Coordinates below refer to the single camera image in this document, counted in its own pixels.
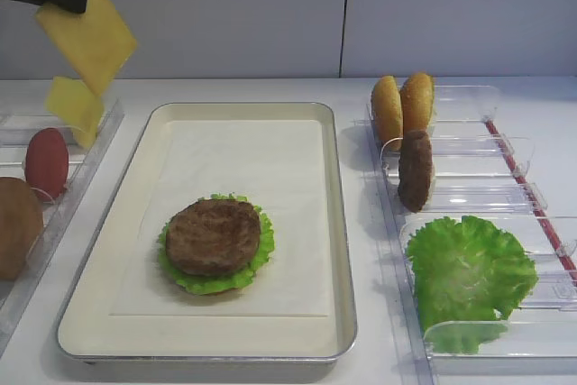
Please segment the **clear ingredient rack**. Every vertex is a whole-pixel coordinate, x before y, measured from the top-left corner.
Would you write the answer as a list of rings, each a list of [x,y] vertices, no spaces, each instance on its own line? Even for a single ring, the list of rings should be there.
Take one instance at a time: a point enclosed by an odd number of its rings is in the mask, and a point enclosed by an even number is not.
[[[97,127],[96,141],[88,150],[74,141],[72,128],[54,115],[1,114],[1,174],[23,177],[25,153],[32,137],[44,128],[55,128],[69,152],[69,171],[64,192],[42,205],[44,228],[28,254],[23,272],[14,282],[1,283],[1,336],[18,325],[32,294],[50,263],[104,155],[124,119],[122,104],[108,102]]]
[[[488,86],[439,86],[429,125],[434,179],[423,209],[398,198],[398,157],[378,136],[371,108],[364,128],[380,196],[386,264],[395,273],[400,321],[395,343],[406,384],[445,384],[475,375],[574,375],[576,372],[576,220],[550,215],[527,173],[534,144],[498,131],[499,91]],[[427,223],[475,215],[513,234],[536,266],[537,282],[508,319],[446,320],[420,325],[415,278],[406,256],[410,239]]]

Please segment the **brown meat patty on tray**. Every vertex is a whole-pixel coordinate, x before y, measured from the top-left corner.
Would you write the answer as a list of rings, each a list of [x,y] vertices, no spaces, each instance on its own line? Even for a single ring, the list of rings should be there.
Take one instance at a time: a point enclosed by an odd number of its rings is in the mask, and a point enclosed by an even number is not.
[[[168,223],[165,249],[169,262],[189,275],[220,277],[237,272],[260,246],[260,217],[248,202],[198,200]]]

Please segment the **yellow cheese slice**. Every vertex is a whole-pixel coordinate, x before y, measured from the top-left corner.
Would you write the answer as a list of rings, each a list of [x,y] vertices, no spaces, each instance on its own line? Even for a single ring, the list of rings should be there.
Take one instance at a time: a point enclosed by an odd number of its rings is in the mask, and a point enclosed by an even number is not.
[[[104,113],[104,104],[81,80],[54,77],[44,106],[70,128],[79,146],[85,150],[92,147]]]
[[[35,17],[96,96],[106,92],[137,47],[137,40],[111,0],[87,0],[82,14],[47,4]]]

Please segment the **clear left ingredient rack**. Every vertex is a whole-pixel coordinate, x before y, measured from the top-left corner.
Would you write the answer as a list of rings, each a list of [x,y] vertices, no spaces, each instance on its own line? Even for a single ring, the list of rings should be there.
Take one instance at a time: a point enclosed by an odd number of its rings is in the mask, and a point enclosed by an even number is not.
[[[25,153],[32,137],[44,128],[55,128],[69,152],[69,171],[64,192],[42,205],[44,228],[28,254],[23,272],[14,282],[1,283],[1,336],[18,325],[32,294],[50,263],[104,155],[124,119],[122,104],[108,102],[97,127],[96,141],[88,150],[74,141],[72,128],[54,115],[1,114],[1,174],[23,177]]]

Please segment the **cream metal serving tray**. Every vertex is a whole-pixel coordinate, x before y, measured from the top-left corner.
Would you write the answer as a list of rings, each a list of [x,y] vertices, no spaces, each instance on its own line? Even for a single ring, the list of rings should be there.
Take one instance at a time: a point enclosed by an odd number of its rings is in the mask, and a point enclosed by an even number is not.
[[[174,121],[316,121],[322,128],[332,283],[326,316],[116,315],[112,309]],[[150,115],[81,265],[56,333],[86,362],[331,363],[357,334],[334,113],[320,103],[171,103]]]

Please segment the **brown bun in left rack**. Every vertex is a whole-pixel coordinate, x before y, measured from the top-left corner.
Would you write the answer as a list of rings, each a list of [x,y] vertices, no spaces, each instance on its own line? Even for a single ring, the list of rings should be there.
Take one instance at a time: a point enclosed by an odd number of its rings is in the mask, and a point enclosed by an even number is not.
[[[1,178],[1,280],[14,281],[43,229],[41,204],[22,179]]]

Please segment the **green lettuce leaf in rack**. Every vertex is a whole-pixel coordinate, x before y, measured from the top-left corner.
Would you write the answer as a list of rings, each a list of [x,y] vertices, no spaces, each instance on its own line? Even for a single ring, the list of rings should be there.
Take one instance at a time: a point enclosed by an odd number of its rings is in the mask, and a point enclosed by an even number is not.
[[[410,236],[406,257],[420,326],[437,353],[474,354],[498,339],[538,281],[517,238],[473,215],[425,223]]]

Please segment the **yellow cheese slice back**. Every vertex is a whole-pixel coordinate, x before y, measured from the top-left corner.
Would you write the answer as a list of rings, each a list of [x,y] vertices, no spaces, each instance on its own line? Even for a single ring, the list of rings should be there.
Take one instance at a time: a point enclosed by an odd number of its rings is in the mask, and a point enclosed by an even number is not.
[[[79,146],[85,150],[92,147],[104,113],[104,104],[81,80],[54,77],[44,106],[70,128]]]

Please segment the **green lettuce under patty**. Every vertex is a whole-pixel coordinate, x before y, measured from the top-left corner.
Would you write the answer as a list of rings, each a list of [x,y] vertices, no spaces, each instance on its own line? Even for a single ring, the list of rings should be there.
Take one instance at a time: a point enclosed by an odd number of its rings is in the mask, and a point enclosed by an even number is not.
[[[222,195],[222,194],[213,194],[210,197],[201,197],[199,200],[203,199],[211,199],[211,198],[222,198],[222,199],[235,199],[238,201],[248,202],[252,204],[247,197],[244,196],[235,196],[233,194],[229,195]],[[275,250],[275,239],[274,239],[274,229],[272,226],[272,222],[269,217],[262,211],[259,206],[252,204],[255,210],[257,211],[260,221],[261,221],[261,236],[260,236],[260,246],[255,254],[255,256],[249,261],[247,265],[243,268],[234,272],[232,274],[220,276],[220,277],[203,277],[203,276],[193,276],[189,275],[181,270],[178,270],[175,266],[173,266],[169,260],[165,249],[165,241],[166,241],[166,232],[168,229],[167,222],[164,227],[162,228],[159,238],[159,250],[158,250],[158,263],[161,269],[165,272],[166,276],[169,277],[174,283],[176,283],[177,279],[199,279],[199,280],[208,280],[208,279],[219,279],[219,280],[228,280],[232,282],[235,286],[234,290],[243,289],[253,283],[253,279],[256,276],[258,270],[265,265],[269,259],[270,255]]]

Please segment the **golden bun half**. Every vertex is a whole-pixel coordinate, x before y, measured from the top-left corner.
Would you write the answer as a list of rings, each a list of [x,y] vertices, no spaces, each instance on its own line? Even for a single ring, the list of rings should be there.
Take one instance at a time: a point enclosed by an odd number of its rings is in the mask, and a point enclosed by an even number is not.
[[[396,79],[383,76],[371,92],[373,120],[386,151],[399,151],[403,134],[403,114]]]
[[[432,76],[425,72],[411,75],[400,91],[403,114],[403,133],[425,130],[433,114],[435,84]]]

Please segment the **clear right ingredient rack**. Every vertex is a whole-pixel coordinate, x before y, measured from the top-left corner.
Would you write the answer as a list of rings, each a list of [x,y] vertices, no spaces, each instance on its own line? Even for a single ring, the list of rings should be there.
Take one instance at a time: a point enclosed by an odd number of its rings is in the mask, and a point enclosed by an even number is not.
[[[475,375],[574,375],[576,372],[576,220],[550,215],[527,173],[534,144],[498,131],[499,91],[488,86],[439,86],[429,125],[434,179],[423,209],[398,198],[398,157],[378,136],[371,108],[364,128],[380,196],[386,264],[395,273],[400,321],[395,343],[406,384],[445,384]],[[537,282],[508,319],[446,320],[420,325],[415,278],[406,256],[410,239],[427,223],[475,215],[513,234],[536,266]]]

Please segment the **white paper tray liner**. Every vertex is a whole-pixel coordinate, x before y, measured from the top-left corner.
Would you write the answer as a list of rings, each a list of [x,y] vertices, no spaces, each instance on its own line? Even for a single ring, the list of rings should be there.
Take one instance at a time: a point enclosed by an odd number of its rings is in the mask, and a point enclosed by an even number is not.
[[[321,125],[316,121],[174,121],[113,313],[326,316],[332,283]],[[158,263],[157,238],[178,211],[214,193],[246,197],[269,217],[275,249],[251,285],[207,296]]]

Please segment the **yellow cheese slice front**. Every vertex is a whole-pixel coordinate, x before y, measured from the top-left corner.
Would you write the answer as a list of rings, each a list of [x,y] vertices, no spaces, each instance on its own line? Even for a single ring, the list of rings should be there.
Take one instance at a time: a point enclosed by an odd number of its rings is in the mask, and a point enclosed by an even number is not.
[[[137,40],[111,0],[87,0],[82,14],[47,4],[35,17],[96,96],[106,92],[137,47]]]

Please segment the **golden bun half left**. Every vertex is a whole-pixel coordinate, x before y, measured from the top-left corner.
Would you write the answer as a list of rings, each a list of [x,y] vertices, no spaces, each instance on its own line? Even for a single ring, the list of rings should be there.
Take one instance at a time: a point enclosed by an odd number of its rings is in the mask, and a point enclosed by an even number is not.
[[[371,92],[373,120],[386,151],[399,151],[403,134],[403,114],[396,79],[383,76]]]

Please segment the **brown meat patty in rack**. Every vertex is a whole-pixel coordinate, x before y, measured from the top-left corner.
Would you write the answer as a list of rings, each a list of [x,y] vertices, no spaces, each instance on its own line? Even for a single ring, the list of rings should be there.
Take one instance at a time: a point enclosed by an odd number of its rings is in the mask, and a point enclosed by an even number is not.
[[[432,146],[426,130],[404,134],[398,163],[398,197],[411,213],[420,212],[429,197],[433,177]]]

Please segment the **golden bun half right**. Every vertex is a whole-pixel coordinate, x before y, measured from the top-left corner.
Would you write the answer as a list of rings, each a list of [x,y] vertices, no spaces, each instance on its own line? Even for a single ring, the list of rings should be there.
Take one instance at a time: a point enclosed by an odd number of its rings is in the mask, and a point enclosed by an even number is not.
[[[433,114],[435,84],[432,76],[425,72],[411,75],[400,91],[403,114],[403,133],[425,130]]]

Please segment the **red tomato slice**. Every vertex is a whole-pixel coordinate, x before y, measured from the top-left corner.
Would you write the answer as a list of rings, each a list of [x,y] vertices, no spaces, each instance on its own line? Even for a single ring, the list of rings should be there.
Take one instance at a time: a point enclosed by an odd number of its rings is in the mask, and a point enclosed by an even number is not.
[[[56,200],[65,190],[69,174],[69,151],[62,134],[45,128],[30,140],[24,161],[24,176],[41,202]]]

